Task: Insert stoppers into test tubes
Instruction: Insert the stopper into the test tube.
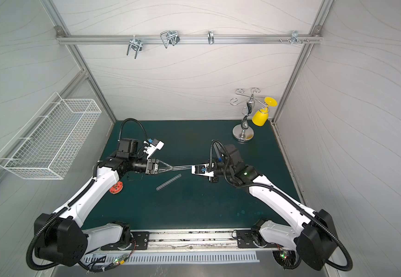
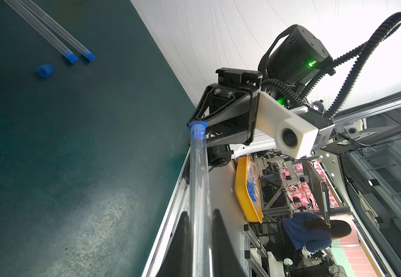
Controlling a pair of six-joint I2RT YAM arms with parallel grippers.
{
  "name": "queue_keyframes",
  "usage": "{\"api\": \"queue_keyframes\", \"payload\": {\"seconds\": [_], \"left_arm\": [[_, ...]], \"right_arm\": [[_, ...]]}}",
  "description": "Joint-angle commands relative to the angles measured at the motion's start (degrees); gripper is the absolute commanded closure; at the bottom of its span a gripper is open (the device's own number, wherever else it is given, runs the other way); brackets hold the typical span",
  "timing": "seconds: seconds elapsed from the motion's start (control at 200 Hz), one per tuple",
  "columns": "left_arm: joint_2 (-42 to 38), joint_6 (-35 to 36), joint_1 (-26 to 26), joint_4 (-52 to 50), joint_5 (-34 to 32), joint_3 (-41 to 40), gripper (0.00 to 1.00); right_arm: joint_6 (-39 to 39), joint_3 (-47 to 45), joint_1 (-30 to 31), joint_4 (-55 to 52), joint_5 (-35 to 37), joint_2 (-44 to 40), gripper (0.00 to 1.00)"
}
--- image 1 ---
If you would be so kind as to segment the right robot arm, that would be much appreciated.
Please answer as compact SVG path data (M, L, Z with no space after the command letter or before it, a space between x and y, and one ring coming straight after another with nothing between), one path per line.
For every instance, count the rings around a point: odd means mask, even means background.
M245 164L234 145L213 140L210 151L216 151L217 158L210 157L208 164L195 166L193 173L207 176L210 182L223 177L229 185L246 190L287 222L287 226L276 226L267 219L258 221L252 228L256 247L275 244L282 261L288 259L283 249L291 249L295 262L286 267L288 270L297 268L301 262L316 271L325 265L344 272L353 269L353 259L339 239L333 217L327 211L315 211L290 197L260 171Z

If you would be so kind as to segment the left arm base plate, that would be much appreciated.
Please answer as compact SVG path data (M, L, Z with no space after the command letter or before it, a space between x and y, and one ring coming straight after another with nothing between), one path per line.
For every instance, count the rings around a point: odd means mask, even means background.
M120 241L104 245L101 250L146 250L149 243L149 232L128 232Z

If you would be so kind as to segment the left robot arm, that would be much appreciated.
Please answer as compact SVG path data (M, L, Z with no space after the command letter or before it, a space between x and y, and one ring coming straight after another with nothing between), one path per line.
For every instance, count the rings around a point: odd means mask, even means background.
M118 137L116 151L97 162L92 176L75 195L51 214L41 214L34 223L34 236L26 252L26 264L34 271L43 271L58 265L79 264L87 272L99 273L114 269L130 258L129 254L115 262L96 268L82 258L94 250L110 244L132 242L129 225L123 222L83 230L82 226L89 213L107 191L116 185L127 173L157 175L168 172L171 165L163 164L152 155L161 150L164 143L145 136L142 147L132 138Z

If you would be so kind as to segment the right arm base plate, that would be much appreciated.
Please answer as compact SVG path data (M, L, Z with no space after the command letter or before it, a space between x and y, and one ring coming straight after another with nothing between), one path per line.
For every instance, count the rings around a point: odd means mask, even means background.
M234 230L232 237L237 241L240 249L246 248L265 248L267 242L263 239L257 230Z

